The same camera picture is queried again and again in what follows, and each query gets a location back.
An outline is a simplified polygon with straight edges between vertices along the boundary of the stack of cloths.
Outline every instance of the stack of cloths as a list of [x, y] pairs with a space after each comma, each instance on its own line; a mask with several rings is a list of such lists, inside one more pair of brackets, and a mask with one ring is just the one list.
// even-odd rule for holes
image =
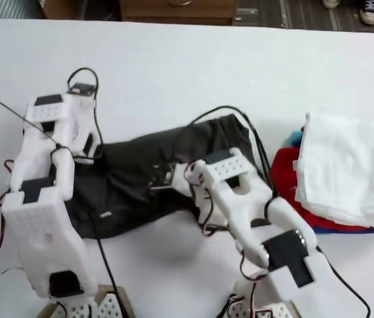
[[374, 123], [307, 115], [272, 175], [317, 233], [374, 233]]

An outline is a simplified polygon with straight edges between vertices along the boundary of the table surface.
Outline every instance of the table surface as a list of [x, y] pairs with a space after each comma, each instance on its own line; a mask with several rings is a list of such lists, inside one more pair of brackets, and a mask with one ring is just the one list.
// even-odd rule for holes
[[[184, 125], [231, 104], [249, 115], [272, 159], [307, 111], [374, 120], [374, 34], [0, 21], [0, 100], [19, 113], [39, 95], [64, 91], [81, 66], [99, 74], [106, 142]], [[18, 154], [21, 130], [0, 107], [0, 193], [8, 180], [3, 161]], [[374, 317], [374, 235], [318, 238]], [[108, 284], [96, 243], [86, 243], [98, 281]], [[104, 246], [138, 317], [214, 317], [240, 275], [231, 238], [203, 238], [182, 211]], [[11, 237], [1, 259], [3, 266], [17, 263]], [[44, 304], [22, 272], [0, 277], [0, 317], [34, 317]]]

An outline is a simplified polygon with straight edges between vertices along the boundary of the sneaker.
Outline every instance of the sneaker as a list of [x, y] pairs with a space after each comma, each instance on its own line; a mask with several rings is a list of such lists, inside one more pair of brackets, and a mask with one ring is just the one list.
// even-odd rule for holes
[[359, 18], [366, 25], [374, 25], [374, 0], [360, 1]]
[[322, 5], [327, 9], [334, 9], [340, 3], [340, 0], [322, 0]]

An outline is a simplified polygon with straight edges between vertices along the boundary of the drawer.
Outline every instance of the drawer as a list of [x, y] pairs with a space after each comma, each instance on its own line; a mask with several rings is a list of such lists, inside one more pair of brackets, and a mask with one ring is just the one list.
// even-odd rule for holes
[[129, 17], [232, 18], [236, 0], [121, 0], [124, 20]]
[[172, 25], [231, 25], [231, 18], [127, 18], [130, 22], [163, 23]]

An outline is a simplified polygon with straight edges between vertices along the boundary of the black cloth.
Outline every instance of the black cloth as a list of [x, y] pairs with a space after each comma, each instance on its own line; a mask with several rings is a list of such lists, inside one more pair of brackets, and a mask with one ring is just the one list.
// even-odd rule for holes
[[[174, 189], [150, 191], [155, 165], [192, 162], [230, 147], [254, 164], [248, 129], [234, 115], [103, 145], [91, 166], [76, 165], [74, 194], [66, 203], [75, 230], [94, 238], [87, 210], [93, 212], [102, 238], [114, 237], [169, 213], [187, 209], [198, 218], [194, 201]], [[108, 217], [100, 217], [110, 211]]]

